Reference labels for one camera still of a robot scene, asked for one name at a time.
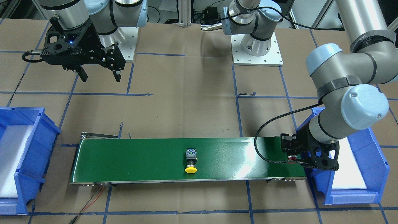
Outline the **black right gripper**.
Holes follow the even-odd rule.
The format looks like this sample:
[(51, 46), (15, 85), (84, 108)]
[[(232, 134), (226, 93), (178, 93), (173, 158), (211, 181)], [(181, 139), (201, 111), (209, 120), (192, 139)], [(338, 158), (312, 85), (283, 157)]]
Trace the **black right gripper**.
[(61, 27), (59, 16), (52, 16), (50, 23), (41, 51), (41, 58), (46, 63), (78, 71), (82, 82), (87, 81), (88, 75), (81, 65), (101, 65), (113, 71), (117, 82), (121, 81), (121, 70), (125, 68), (126, 61), (117, 44), (109, 47), (101, 44), (91, 19), (69, 30)]

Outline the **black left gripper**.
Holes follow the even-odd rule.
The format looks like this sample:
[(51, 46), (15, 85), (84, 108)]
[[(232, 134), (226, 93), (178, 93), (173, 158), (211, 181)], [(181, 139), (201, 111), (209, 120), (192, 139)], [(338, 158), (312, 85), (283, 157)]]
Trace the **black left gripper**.
[(309, 130), (309, 124), (302, 126), (299, 131), (290, 136), (280, 135), (280, 147), (283, 153), (296, 154), (297, 162), (307, 168), (333, 170), (339, 169), (337, 161), (339, 143), (324, 144), (316, 140)]

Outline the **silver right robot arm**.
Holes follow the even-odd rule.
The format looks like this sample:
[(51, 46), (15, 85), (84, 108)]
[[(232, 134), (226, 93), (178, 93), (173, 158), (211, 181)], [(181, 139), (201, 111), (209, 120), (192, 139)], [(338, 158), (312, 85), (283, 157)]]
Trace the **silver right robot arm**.
[(130, 39), (122, 27), (144, 27), (147, 22), (146, 0), (39, 0), (49, 18), (44, 48), (26, 51), (26, 62), (61, 65), (88, 79), (83, 65), (100, 65), (109, 69), (117, 82), (125, 68)]

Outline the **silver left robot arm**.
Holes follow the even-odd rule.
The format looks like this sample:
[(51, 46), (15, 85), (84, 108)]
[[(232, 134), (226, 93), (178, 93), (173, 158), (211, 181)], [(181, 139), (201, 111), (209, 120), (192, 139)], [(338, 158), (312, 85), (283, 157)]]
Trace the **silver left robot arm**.
[(350, 54), (337, 44), (323, 44), (306, 59), (325, 108), (296, 134), (282, 134), (280, 146), (287, 155), (281, 163), (338, 170), (339, 140), (367, 129), (389, 111), (386, 96), (374, 85), (397, 81), (396, 34), (388, 30), (376, 0), (337, 0)]

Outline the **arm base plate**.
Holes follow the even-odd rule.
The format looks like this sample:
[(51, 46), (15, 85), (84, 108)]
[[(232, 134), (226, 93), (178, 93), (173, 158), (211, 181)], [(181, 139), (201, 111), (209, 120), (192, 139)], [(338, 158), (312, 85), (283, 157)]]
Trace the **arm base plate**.
[(134, 62), (138, 34), (138, 27), (118, 27), (112, 34), (99, 35), (99, 39), (104, 47), (109, 47), (111, 44), (117, 43), (125, 61)]
[(253, 39), (250, 34), (230, 37), (234, 65), (282, 66), (284, 64), (275, 33), (266, 41)]

